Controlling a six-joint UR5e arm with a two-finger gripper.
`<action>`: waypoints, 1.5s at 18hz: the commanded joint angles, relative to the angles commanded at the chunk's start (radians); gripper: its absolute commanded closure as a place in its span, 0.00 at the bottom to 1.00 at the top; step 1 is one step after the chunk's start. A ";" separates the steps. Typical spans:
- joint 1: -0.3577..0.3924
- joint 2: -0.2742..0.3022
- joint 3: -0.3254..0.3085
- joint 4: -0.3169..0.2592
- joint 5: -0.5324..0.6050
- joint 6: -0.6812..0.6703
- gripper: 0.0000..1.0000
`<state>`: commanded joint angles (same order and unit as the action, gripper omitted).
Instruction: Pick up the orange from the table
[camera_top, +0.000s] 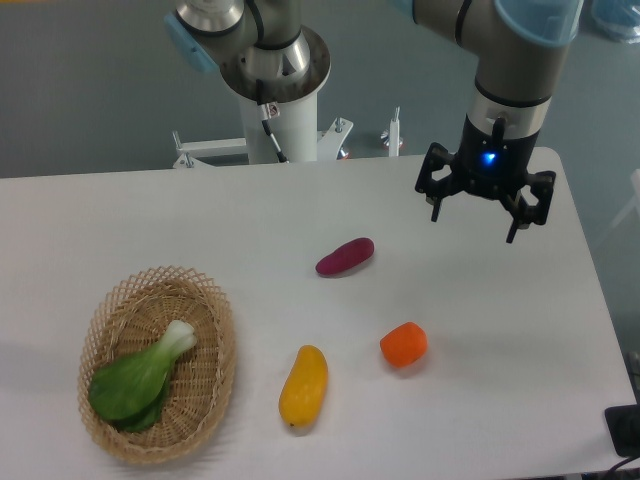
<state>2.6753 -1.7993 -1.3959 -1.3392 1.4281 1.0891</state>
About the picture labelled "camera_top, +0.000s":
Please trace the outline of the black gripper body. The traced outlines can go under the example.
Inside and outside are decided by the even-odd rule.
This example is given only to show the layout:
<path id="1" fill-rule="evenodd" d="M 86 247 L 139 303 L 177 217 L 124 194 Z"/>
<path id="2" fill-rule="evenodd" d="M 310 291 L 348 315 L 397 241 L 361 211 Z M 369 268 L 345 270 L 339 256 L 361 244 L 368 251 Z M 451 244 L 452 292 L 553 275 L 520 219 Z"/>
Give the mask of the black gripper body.
<path id="1" fill-rule="evenodd" d="M 515 139 L 493 137 L 465 118 L 461 142 L 450 165 L 451 178 L 446 182 L 448 195 L 465 192 L 489 200 L 509 194 L 514 197 L 523 188 L 531 193 L 528 164 L 539 133 Z"/>

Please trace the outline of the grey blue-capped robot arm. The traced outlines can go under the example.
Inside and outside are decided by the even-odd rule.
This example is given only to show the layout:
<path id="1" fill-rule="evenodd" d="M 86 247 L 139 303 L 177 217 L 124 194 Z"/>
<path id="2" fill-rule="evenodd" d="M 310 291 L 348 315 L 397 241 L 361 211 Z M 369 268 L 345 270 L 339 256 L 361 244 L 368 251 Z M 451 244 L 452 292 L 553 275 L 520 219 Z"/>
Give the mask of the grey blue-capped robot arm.
<path id="1" fill-rule="evenodd" d="M 578 30 L 578 1 L 401 1 L 412 20 L 478 59 L 473 102 L 455 152 L 429 147 L 415 188 L 434 209 L 461 192 L 498 201 L 511 231 L 546 222 L 555 175 L 528 169 Z M 197 70 L 219 70 L 237 97 L 251 163 L 333 160 L 317 129 L 330 72 L 323 39 L 297 1 L 180 1 L 165 17 Z"/>

